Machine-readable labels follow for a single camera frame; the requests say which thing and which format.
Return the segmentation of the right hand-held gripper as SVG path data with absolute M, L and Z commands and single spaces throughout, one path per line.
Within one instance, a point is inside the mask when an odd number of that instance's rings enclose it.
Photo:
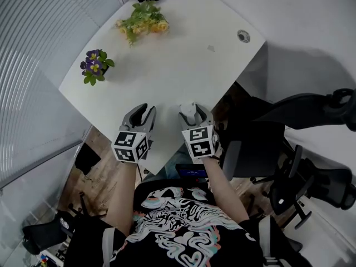
M 219 148 L 219 136 L 215 132 L 212 113 L 196 103 L 195 123 L 179 112 L 182 136 L 192 159 L 214 156 Z

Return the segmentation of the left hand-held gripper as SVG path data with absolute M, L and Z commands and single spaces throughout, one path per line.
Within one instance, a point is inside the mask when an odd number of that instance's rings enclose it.
M 122 121 L 114 142 L 111 144 L 116 160 L 139 163 L 146 159 L 152 146 L 151 133 L 156 119 L 156 107 L 152 106 L 142 123 L 148 104 L 143 103 L 128 112 Z

